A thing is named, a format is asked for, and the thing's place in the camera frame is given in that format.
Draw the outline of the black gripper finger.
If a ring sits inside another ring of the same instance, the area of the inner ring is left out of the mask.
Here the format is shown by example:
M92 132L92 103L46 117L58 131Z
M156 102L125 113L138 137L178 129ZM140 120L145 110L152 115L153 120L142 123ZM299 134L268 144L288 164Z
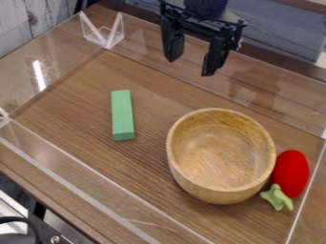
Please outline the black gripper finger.
M169 62L174 62L182 55L184 50L181 27L177 21L162 16L160 18L160 28L164 56Z
M208 52L202 57L201 76L211 76L224 65L229 54L229 43L224 37L213 37L209 40Z

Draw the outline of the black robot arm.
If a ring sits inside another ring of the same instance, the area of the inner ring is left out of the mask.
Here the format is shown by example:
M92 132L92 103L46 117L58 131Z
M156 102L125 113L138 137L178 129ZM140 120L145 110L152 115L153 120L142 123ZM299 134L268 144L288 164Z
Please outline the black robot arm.
M174 62L184 51L184 35L208 42L201 76L212 76L224 66L231 51L237 51L245 20L227 10L228 0L158 1L158 21L164 57Z

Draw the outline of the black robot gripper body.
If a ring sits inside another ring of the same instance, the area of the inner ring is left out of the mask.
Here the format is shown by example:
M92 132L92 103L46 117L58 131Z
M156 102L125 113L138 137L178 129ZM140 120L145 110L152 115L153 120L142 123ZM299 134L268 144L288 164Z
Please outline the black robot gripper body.
M229 0L157 0L160 14L201 28L231 32L231 50L240 48L245 20L228 9Z

